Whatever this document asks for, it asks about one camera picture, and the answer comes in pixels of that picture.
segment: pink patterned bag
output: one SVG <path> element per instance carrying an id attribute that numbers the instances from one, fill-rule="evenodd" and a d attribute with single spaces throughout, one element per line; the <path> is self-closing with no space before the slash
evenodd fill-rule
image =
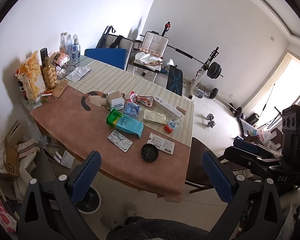
<path id="1" fill-rule="evenodd" d="M 17 222 L 15 219 L 9 215 L 2 202 L 0 201 L 0 224 L 3 229 L 7 232 L 15 232 L 17 227 Z"/>

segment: striped tablecloth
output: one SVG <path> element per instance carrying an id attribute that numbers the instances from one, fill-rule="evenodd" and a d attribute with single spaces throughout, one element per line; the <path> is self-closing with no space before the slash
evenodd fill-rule
<path id="1" fill-rule="evenodd" d="M 183 143 L 187 146 L 191 146 L 192 138 L 192 126 L 194 118 L 194 102 L 186 97 L 181 97 L 163 87 L 160 87 L 154 83 L 151 83 L 141 77 L 132 75 L 127 71 L 123 71 L 119 68 L 113 67 L 106 63 L 95 60 L 88 64 L 92 69 L 86 76 L 84 76 L 77 83 L 69 82 L 69 85 L 76 90 L 86 94 L 90 91 L 102 91 L 104 93 L 119 90 L 121 93 L 125 93 L 126 99 L 129 98 L 131 91 L 136 92 L 141 96 L 153 96 L 160 97 L 167 101 L 174 107 L 181 107 L 186 110 L 186 115 L 178 120 L 178 127 L 171 133 L 167 134 L 163 130 L 163 126 L 151 122 L 143 122 L 144 125 L 162 133 L 176 141 Z M 138 120 L 143 119 L 143 106 L 141 103 L 140 112 L 138 115 Z M 171 116 L 165 113 L 158 106 L 153 105 L 152 107 L 147 107 L 147 109 L 163 113 L 167 116 L 167 119 L 171 119 Z"/>

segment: gold bottle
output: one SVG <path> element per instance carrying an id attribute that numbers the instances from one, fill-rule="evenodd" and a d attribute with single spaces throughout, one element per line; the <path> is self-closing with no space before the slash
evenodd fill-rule
<path id="1" fill-rule="evenodd" d="M 43 78 L 44 81 L 47 84 L 48 88 L 55 88 L 55 86 L 57 85 L 57 73 L 56 73 L 56 68 L 50 64 L 50 58 L 49 57 L 45 57 L 44 58 L 44 62 L 45 62 L 45 67 L 43 68 Z"/>

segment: person's foot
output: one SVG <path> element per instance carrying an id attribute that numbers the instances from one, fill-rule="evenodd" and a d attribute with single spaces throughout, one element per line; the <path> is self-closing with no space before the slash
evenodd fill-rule
<path id="1" fill-rule="evenodd" d="M 109 230 L 115 229 L 118 226 L 117 221 L 112 216 L 108 215 L 103 215 L 101 217 L 101 223 Z"/>
<path id="2" fill-rule="evenodd" d="M 137 206 L 131 202 L 126 202 L 124 204 L 124 218 L 135 217 L 138 215 Z"/>

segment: brown cloth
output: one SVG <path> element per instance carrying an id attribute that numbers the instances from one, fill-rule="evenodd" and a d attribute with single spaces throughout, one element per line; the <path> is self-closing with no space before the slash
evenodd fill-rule
<path id="1" fill-rule="evenodd" d="M 181 201 L 190 148 L 144 126 L 142 136 L 118 130 L 133 143 L 125 153 L 107 136 L 114 130 L 106 124 L 109 111 L 90 104 L 91 111 L 81 105 L 83 93 L 67 86 L 60 98 L 51 98 L 31 112 L 32 117 L 67 149 L 85 159 L 92 150 L 101 154 L 101 170 L 146 191 Z M 175 143 L 173 155 L 159 151 L 154 162 L 141 157 L 141 148 L 150 133 Z"/>

